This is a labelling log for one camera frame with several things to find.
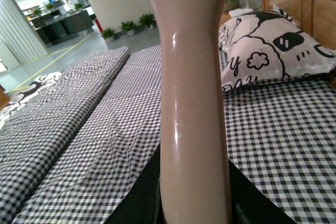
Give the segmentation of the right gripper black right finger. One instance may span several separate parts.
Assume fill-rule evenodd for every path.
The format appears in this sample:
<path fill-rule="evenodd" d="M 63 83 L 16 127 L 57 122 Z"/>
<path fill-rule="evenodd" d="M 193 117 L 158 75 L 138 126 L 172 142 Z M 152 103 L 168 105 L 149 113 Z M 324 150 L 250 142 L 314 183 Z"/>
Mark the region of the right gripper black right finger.
<path fill-rule="evenodd" d="M 228 164 L 233 223 L 295 223 L 263 195 L 231 161 Z"/>

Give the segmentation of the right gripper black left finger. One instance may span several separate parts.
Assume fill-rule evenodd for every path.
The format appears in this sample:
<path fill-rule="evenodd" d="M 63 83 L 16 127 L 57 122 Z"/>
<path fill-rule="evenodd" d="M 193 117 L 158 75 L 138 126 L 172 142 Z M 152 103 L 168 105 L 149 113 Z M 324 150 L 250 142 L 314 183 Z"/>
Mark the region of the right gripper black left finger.
<path fill-rule="evenodd" d="M 160 147 L 105 223 L 161 223 Z"/>

